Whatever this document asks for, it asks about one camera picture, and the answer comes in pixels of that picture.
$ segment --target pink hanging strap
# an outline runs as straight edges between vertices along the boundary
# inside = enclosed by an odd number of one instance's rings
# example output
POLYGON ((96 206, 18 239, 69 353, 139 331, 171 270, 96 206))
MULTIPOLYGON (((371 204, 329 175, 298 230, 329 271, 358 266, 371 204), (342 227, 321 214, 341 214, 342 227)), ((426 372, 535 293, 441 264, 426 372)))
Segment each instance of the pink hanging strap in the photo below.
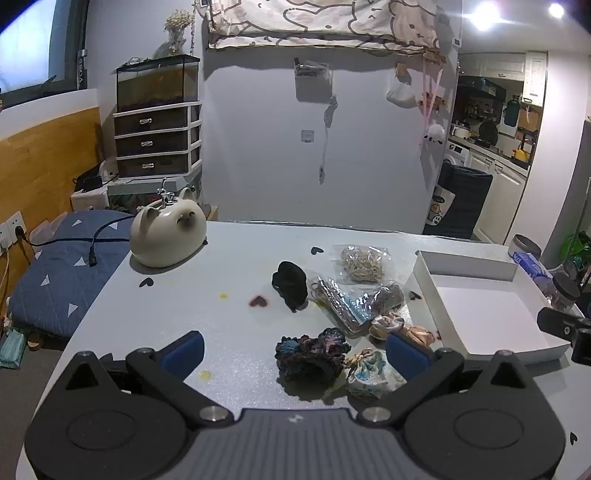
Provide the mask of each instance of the pink hanging strap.
POLYGON ((423 149, 423 144, 425 142, 425 135, 427 135, 427 130, 429 129, 429 119, 431 118, 431 114, 433 113, 433 105, 435 103, 435 96, 439 91, 439 85, 441 84, 441 76, 443 75, 443 69, 439 70, 437 74, 437 82, 435 83, 435 91, 431 91, 431 84, 432 79, 429 77, 429 98, 431 99, 431 105, 429 105, 429 109, 427 111, 427 62, 423 57, 423 134, 421 136, 421 150, 423 149))

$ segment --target ceiling light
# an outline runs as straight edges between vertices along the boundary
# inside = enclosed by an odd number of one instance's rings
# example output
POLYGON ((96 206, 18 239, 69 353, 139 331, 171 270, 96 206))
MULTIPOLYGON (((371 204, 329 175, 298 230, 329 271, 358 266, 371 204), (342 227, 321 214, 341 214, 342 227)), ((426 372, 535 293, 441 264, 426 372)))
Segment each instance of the ceiling light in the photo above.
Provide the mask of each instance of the ceiling light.
POLYGON ((554 18, 562 18, 564 16, 564 7, 560 4, 550 5, 548 11, 554 18))
POLYGON ((476 28, 480 31, 488 30, 495 23, 501 21, 499 8, 494 2, 482 2, 469 17, 470 20, 472 20, 472 23, 474 23, 476 28))

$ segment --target cat ear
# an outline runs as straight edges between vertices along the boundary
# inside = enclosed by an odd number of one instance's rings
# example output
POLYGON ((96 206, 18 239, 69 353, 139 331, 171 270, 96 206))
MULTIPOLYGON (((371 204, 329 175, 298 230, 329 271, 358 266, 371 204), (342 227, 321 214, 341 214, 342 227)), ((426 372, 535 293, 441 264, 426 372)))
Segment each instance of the cat ear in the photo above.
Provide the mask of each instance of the cat ear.
POLYGON ((154 207, 144 207, 139 214, 141 215, 139 219, 139 228, 141 231, 146 232, 154 219, 160 215, 160 210, 154 207))
POLYGON ((178 198, 181 200, 195 201, 195 195, 193 195, 193 192, 191 192, 191 189, 188 187, 185 187, 181 190, 181 193, 178 194, 178 198))

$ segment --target washing machine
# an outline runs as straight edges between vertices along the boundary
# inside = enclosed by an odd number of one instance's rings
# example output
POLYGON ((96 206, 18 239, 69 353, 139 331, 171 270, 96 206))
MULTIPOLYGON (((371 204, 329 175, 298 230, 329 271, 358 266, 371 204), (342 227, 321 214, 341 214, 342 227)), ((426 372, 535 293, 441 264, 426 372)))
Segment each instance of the washing machine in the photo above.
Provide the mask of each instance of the washing machine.
POLYGON ((447 142, 443 160, 448 160, 452 163, 452 165, 457 165, 459 167, 469 167, 470 155, 470 149, 455 142, 449 141, 447 142))

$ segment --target pot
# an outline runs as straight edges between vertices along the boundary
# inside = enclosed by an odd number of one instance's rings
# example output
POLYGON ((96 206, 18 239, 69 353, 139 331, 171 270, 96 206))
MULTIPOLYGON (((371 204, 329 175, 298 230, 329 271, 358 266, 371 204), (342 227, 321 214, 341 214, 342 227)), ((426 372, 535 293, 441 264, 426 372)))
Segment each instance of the pot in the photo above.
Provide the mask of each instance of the pot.
POLYGON ((454 137, 463 138, 464 140, 470 138, 470 130, 465 127, 455 126, 452 135, 454 137))

